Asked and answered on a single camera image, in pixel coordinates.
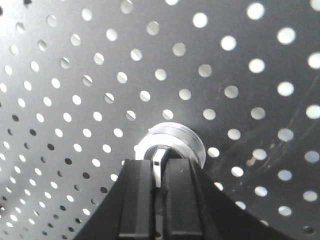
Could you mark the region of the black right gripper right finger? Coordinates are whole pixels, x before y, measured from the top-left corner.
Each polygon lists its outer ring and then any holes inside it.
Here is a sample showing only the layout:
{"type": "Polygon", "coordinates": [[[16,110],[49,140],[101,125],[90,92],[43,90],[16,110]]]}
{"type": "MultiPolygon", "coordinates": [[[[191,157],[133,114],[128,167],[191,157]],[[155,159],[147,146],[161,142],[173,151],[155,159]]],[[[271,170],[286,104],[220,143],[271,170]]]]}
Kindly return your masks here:
{"type": "Polygon", "coordinates": [[[202,238],[196,193],[190,162],[170,159],[164,174],[164,232],[167,238],[202,238]]]}

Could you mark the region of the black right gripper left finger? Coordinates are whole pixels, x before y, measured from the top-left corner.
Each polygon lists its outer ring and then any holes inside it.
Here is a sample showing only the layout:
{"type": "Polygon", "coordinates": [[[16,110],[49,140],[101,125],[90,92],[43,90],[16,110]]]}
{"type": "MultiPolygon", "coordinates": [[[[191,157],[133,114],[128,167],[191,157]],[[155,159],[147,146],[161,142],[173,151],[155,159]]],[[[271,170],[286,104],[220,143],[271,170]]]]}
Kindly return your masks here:
{"type": "Polygon", "coordinates": [[[128,177],[122,205],[119,238],[153,236],[153,174],[149,160],[125,164],[128,177]]]}

